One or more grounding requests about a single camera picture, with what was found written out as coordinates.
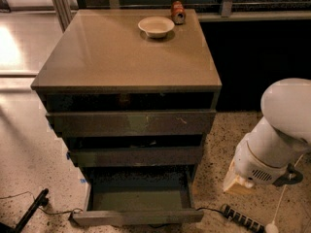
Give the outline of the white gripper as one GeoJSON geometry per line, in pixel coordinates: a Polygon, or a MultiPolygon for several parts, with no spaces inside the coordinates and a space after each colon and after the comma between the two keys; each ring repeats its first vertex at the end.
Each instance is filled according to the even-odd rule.
{"type": "Polygon", "coordinates": [[[260,161],[250,150],[247,142],[240,143],[235,151],[223,183],[224,193],[249,195],[255,192],[255,184],[297,184],[303,175],[292,163],[283,167],[271,167],[260,161]]]}

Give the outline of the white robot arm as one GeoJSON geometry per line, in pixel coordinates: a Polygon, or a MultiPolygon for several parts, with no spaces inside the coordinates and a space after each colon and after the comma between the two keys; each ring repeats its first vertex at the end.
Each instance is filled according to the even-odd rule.
{"type": "Polygon", "coordinates": [[[235,149],[223,190],[250,194],[257,184],[297,184],[294,162],[311,150],[311,81],[273,83],[261,96],[262,118],[235,149]]]}

